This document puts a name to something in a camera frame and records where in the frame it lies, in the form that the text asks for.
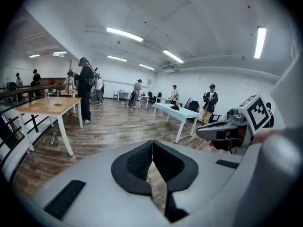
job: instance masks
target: beige pants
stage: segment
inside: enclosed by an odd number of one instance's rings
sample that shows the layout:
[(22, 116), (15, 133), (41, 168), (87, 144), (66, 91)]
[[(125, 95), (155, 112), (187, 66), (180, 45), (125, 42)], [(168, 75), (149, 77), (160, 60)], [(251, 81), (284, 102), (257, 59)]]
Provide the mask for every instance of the beige pants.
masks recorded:
[(203, 109), (203, 115), (202, 115), (202, 120), (201, 120), (201, 125), (206, 125), (208, 124), (210, 116), (212, 116), (213, 113)]

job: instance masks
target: gray mechanical device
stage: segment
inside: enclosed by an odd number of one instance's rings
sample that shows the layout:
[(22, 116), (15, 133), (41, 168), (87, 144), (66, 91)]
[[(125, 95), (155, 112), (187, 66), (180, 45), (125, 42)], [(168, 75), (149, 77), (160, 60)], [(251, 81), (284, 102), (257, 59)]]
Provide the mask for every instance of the gray mechanical device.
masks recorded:
[(261, 95), (254, 95), (232, 108), (228, 120), (202, 126), (196, 133), (200, 138), (211, 140), (217, 149), (247, 148), (269, 120)]

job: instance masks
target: water bottle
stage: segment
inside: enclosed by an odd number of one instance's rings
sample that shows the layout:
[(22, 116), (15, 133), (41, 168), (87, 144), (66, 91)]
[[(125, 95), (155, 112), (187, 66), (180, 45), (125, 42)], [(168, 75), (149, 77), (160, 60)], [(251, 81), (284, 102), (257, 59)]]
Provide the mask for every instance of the water bottle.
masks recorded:
[(49, 95), (48, 95), (48, 89), (45, 90), (44, 96), (45, 96), (46, 98), (49, 97)]

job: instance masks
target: black pants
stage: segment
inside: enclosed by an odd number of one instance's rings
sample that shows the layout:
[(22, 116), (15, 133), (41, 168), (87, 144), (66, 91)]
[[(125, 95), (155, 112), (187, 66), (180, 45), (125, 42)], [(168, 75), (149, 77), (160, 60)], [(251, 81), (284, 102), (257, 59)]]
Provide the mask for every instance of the black pants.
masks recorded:
[(90, 120), (90, 111), (89, 111), (90, 90), (87, 92), (78, 91), (78, 96), (81, 97), (82, 120)]

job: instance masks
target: ceiling light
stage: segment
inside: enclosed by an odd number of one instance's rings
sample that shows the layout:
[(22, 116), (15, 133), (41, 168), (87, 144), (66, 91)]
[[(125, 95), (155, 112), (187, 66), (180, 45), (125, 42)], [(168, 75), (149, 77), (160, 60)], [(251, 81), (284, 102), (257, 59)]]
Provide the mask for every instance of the ceiling light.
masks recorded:
[(142, 64), (139, 64), (139, 66), (143, 66), (143, 67), (146, 67), (146, 68), (148, 68), (148, 69), (155, 70), (154, 68), (151, 68), (151, 67), (149, 67), (149, 66), (144, 66), (144, 65), (142, 65)]
[(59, 51), (59, 52), (53, 52), (53, 54), (67, 54), (67, 52), (66, 51)]
[(118, 34), (118, 35), (123, 35), (123, 36), (129, 37), (129, 38), (132, 38), (132, 39), (134, 39), (136, 41), (139, 41), (139, 42), (141, 42), (143, 40), (143, 38), (141, 38), (141, 37), (132, 35), (130, 33), (124, 32), (122, 30), (118, 30), (118, 29), (114, 29), (114, 28), (107, 28), (107, 31)]
[(113, 56), (107, 56), (108, 58), (111, 58), (111, 59), (114, 59), (114, 60), (119, 60), (119, 61), (127, 61), (125, 59), (121, 59), (121, 58), (118, 58), (118, 57), (113, 57)]
[(260, 59), (266, 35), (266, 28), (258, 27), (258, 39), (254, 58)]
[(39, 54), (37, 55), (31, 55), (29, 58), (34, 58), (34, 57), (37, 57), (37, 56), (40, 56)]
[(174, 54), (170, 53), (168, 50), (164, 50), (163, 53), (167, 54), (168, 56), (170, 56), (171, 58), (175, 59), (176, 61), (178, 61), (180, 63), (184, 62), (180, 58), (178, 58), (177, 56), (175, 56)]

